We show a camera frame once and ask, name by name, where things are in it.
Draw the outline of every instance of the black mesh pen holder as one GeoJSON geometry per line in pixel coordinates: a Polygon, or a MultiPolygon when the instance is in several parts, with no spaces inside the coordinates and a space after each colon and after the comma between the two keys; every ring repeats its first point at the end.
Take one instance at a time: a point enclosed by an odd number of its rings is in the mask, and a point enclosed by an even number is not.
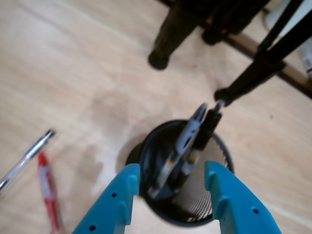
{"type": "Polygon", "coordinates": [[[126,164],[140,164],[140,196],[157,215],[178,226],[196,227],[213,220],[210,192],[205,190],[204,183],[205,161],[219,162],[234,172],[230,154],[216,134],[209,140],[195,168],[178,192],[174,190],[174,181],[183,164],[182,159],[174,167],[161,190],[161,199],[153,199],[147,192],[186,123],[186,120],[173,120],[153,129],[145,140],[130,152],[126,164]]]}

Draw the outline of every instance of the chair leg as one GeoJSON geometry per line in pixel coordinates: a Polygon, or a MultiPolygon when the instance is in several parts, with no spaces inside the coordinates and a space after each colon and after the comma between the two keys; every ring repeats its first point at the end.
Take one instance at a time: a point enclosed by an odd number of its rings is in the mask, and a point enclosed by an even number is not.
{"type": "Polygon", "coordinates": [[[170,55],[200,22],[201,17],[185,10],[180,1],[176,2],[160,28],[154,49],[148,56],[149,64],[158,70],[164,70],[168,66],[170,55]]]}

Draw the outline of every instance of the silver pen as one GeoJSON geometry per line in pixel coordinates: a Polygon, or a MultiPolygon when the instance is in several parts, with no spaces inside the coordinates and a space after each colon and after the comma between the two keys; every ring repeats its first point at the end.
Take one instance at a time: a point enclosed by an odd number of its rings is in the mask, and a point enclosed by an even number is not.
{"type": "Polygon", "coordinates": [[[55,131],[49,130],[41,137],[13,166],[13,168],[0,180],[0,194],[12,183],[12,181],[22,172],[36,154],[48,143],[55,134],[55,131]]]}

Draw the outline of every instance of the rubber foot cap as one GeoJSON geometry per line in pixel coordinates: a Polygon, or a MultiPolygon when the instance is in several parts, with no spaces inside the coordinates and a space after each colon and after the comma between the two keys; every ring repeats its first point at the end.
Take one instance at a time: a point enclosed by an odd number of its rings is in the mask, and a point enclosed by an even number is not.
{"type": "Polygon", "coordinates": [[[168,66],[169,58],[161,57],[155,51],[152,51],[148,56],[148,63],[157,70],[164,70],[168,66]]]}

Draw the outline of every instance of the red pen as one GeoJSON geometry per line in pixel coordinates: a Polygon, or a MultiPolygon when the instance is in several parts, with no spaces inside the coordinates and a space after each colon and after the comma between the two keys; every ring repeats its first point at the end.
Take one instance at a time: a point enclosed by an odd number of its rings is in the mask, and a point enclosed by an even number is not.
{"type": "Polygon", "coordinates": [[[51,233],[60,234],[61,219],[58,211],[56,186],[51,172],[51,168],[49,166],[49,162],[43,152],[41,152],[38,157],[38,168],[40,175],[41,191],[52,226],[51,233]]]}

